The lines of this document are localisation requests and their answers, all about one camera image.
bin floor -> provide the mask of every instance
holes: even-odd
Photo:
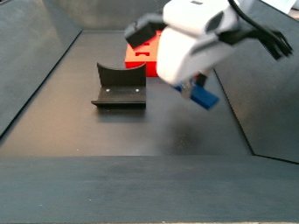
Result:
[[[122,31],[85,31],[0,145],[0,156],[252,155],[215,74],[205,110],[159,78],[147,79],[146,110],[101,110],[98,62],[125,67]]]

gray surface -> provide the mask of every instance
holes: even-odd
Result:
[[[85,30],[125,30],[170,0],[53,0]]]
[[[217,72],[254,152],[299,162],[299,23],[261,2],[250,16],[286,35],[294,56],[277,62],[249,41]]]
[[[98,110],[98,62],[125,67],[122,31],[81,34],[74,47],[0,143],[0,157],[252,155],[221,84],[207,111],[159,78],[147,79],[147,109]]]
[[[0,179],[0,223],[299,221],[299,166],[258,157],[6,157]]]
[[[0,5],[0,136],[79,33],[47,0]]]

red object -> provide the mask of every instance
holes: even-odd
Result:
[[[146,63],[146,76],[157,77],[157,54],[162,32],[158,31],[151,38],[137,49],[127,45],[126,49],[126,68],[139,67]]]

black stand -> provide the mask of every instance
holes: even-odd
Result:
[[[101,91],[91,103],[103,109],[146,108],[146,64],[129,69],[114,69],[98,63]]]

blue object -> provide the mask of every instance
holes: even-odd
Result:
[[[175,89],[182,92],[183,87],[175,87]],[[218,103],[219,97],[209,92],[203,87],[195,85],[191,91],[191,99],[201,104],[206,109],[211,109],[211,107]]]

